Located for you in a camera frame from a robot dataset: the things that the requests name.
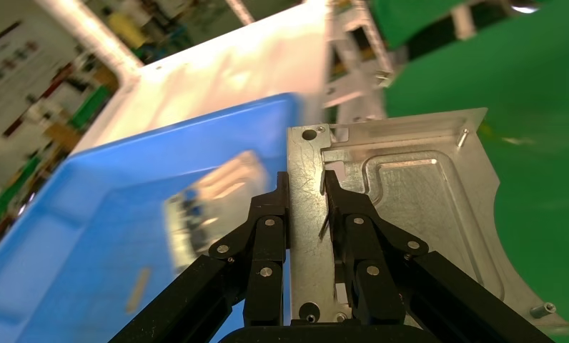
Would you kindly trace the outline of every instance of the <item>blue crate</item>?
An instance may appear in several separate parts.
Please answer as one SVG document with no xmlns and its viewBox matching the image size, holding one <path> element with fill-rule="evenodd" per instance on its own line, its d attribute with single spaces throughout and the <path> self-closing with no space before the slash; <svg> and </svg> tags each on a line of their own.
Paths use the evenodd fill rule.
<svg viewBox="0 0 569 343">
<path fill-rule="evenodd" d="M 125 306 L 142 268 L 138 311 L 174 278 L 163 201 L 244 150 L 274 189 L 299 110 L 280 94 L 66 160 L 0 243 L 0 343 L 112 338 L 135 315 Z M 217 337 L 242 326 L 228 322 Z"/>
</svg>

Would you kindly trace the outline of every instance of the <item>hole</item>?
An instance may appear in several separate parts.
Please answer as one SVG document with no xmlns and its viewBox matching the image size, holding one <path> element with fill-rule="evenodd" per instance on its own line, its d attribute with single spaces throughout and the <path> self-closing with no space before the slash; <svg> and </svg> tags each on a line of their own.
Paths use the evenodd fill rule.
<svg viewBox="0 0 569 343">
<path fill-rule="evenodd" d="M 327 162 L 325 163 L 325 169 L 334 171 L 335 175 L 337 175 L 337 179 L 340 182 L 347 178 L 347 175 L 345 173 L 345 165 L 343 164 L 343 161 Z"/>
<path fill-rule="evenodd" d="M 302 138 L 305 139 L 306 141 L 311 141 L 314 138 L 316 138 L 316 131 L 314 130 L 305 130 L 302 134 Z"/>
<path fill-rule="evenodd" d="M 320 310 L 313 302 L 306 302 L 300 307 L 300 318 L 305 318 L 310 323 L 318 322 L 320 319 Z"/>
</svg>

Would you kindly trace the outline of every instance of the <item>metal part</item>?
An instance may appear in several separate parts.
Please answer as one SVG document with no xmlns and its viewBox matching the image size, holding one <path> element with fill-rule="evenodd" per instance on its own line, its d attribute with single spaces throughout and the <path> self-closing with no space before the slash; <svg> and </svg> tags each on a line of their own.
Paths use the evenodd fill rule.
<svg viewBox="0 0 569 343">
<path fill-rule="evenodd" d="M 268 276 L 272 275 L 272 269 L 269 267 L 264 267 L 264 268 L 262 268 L 262 270 L 259 273 L 263 277 L 268 277 Z"/>
<path fill-rule="evenodd" d="M 343 321 L 346 320 L 346 319 L 347 319 L 347 317 L 345 316 L 344 313 L 338 313 L 337 316 L 335 317 L 335 320 L 336 320 L 338 323 L 343 323 Z"/>
<path fill-rule="evenodd" d="M 539 319 L 549 314 L 556 313 L 556 306 L 551 302 L 546 302 L 537 307 L 533 307 L 529 312 L 533 318 Z"/>
<path fill-rule="evenodd" d="M 392 73 L 387 72 L 387 71 L 383 71 L 383 70 L 376 71 L 375 72 L 375 78 L 377 80 L 379 80 L 378 85 L 379 85 L 379 87 L 382 87 L 382 88 L 389 87 L 392 84 L 392 82 L 394 81 Z"/>
<path fill-rule="evenodd" d="M 459 136 L 459 139 L 457 140 L 457 146 L 458 147 L 462 147 L 463 144 L 465 143 L 465 140 L 467 139 L 467 135 L 470 133 L 470 130 L 468 129 L 463 129 L 463 131 L 461 131 L 461 135 Z"/>
<path fill-rule="evenodd" d="M 245 151 L 165 201 L 176 274 L 247 220 L 251 198 L 265 192 L 266 183 L 265 169 Z"/>
<path fill-rule="evenodd" d="M 373 276 L 379 275 L 379 268 L 377 268 L 376 266 L 369 266 L 367 268 L 367 273 Z"/>
<path fill-rule="evenodd" d="M 486 110 L 409 116 L 359 124 L 325 126 L 348 133 L 331 142 L 301 134 L 315 126 L 289 129 L 288 170 L 292 200 L 292 313 L 315 302 L 330 321 L 349 309 L 338 303 L 332 240 L 320 230 L 327 205 L 320 193 L 325 163 L 342 161 L 341 186 L 368 194 L 383 219 L 430 242 L 467 275 L 534 324 L 527 308 L 541 303 L 509 262 L 495 229 L 493 203 L 499 180 L 476 135 Z M 463 149 L 459 133 L 467 129 Z M 558 315 L 538 324 L 565 324 Z"/>
<path fill-rule="evenodd" d="M 240 0 L 226 0 L 229 7 L 233 10 L 234 14 L 242 21 L 244 25 L 249 25 L 255 20 Z"/>
<path fill-rule="evenodd" d="M 411 249 L 419 249 L 419 247 L 420 247 L 419 243 L 417 243 L 416 241 L 408 242 L 407 245 Z"/>
<path fill-rule="evenodd" d="M 335 271 L 332 266 L 335 261 L 330 230 L 325 230 L 323 237 L 317 234 L 327 217 L 327 202 L 320 193 L 320 149 L 331 144 L 328 126 L 320 126 L 325 127 L 326 132 L 319 133 L 311 141 L 303 139 L 302 133 L 318 126 L 289 128 L 291 314 L 293 319 L 300 319 L 301 306 L 313 302 L 320 308 L 322 320 L 328 322 L 340 312 L 350 318 L 352 312 L 346 304 L 339 304 L 334 299 Z"/>
</svg>

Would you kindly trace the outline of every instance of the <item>aluminum plate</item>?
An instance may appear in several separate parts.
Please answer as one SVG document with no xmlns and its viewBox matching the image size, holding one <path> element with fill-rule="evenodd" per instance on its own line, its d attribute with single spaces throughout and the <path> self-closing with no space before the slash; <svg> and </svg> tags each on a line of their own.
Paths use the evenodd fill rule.
<svg viewBox="0 0 569 343">
<path fill-rule="evenodd" d="M 499 179 L 475 133 L 485 114 L 471 109 L 289 129 L 294 319 L 306 302 L 319 307 L 320 322 L 350 315 L 337 300 L 329 231 L 319 238 L 326 167 L 343 188 L 368 194 L 383 219 L 425 240 L 533 324 L 565 323 L 557 314 L 529 315 L 543 302 L 501 247 L 493 217 Z"/>
</svg>

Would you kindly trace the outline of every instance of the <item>yellow object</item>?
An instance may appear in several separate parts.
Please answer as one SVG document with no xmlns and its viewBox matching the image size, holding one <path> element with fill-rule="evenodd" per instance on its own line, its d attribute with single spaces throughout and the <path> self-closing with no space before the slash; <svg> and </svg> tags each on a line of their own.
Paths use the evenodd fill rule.
<svg viewBox="0 0 569 343">
<path fill-rule="evenodd" d="M 132 49 L 138 49 L 150 39 L 135 23 L 124 14 L 110 14 L 108 18 L 110 29 Z"/>
</svg>

